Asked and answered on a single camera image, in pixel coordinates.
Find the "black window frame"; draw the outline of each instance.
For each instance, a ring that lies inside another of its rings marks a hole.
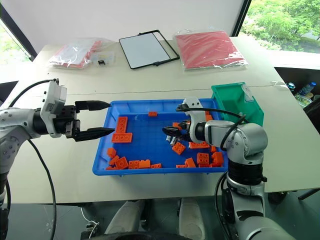
[[[12,19],[9,13],[6,11],[4,6],[0,3],[0,19],[5,26],[10,30],[14,37],[20,42],[24,49],[29,53],[29,59],[33,61],[38,55],[28,38],[20,30],[16,22]]]

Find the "small whiteboard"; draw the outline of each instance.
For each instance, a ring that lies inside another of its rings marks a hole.
[[[170,59],[153,33],[121,38],[119,42],[131,69]]]

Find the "clear plastic bag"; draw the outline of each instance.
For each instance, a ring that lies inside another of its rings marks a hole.
[[[174,35],[185,70],[229,68],[247,65],[247,61],[224,31],[184,30]]]
[[[64,45],[49,59],[49,65],[60,68],[83,69],[92,62],[96,52],[105,51],[114,41],[105,38],[78,38]]]

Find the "blue plastic tray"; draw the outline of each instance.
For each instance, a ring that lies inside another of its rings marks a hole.
[[[127,133],[132,133],[131,143],[112,143],[113,133],[100,139],[92,171],[96,175],[127,175],[127,174],[167,174],[167,173],[213,173],[225,172],[228,168],[228,157],[222,151],[224,164],[222,167],[190,167],[176,168],[185,164],[187,158],[193,158],[197,163],[197,153],[209,153],[209,148],[190,149],[187,141],[181,141],[186,149],[181,155],[172,150],[162,132],[164,126],[172,126],[173,122],[188,120],[183,112],[176,112],[176,108],[183,99],[173,100],[134,100],[113,101],[107,111],[104,122],[105,128],[116,128],[118,117],[128,117]],[[204,108],[216,108],[217,103],[211,98],[200,99]],[[157,112],[157,117],[149,117],[148,112]],[[219,120],[217,112],[211,112],[213,119]],[[106,170],[110,157],[108,148],[115,148],[119,157],[126,157],[127,161],[149,159],[151,164],[162,164],[162,168]]]

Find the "green bin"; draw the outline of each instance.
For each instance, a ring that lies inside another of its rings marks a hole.
[[[245,82],[238,82],[213,85],[211,86],[213,91],[212,98],[217,101],[219,109],[240,115],[245,114],[245,118],[249,123],[256,123],[262,126],[264,123],[264,112],[256,99],[251,95],[251,92],[244,92],[242,86],[244,85],[244,89],[247,89],[245,84]],[[237,117],[226,113],[221,113],[221,118],[234,123],[238,120]]]

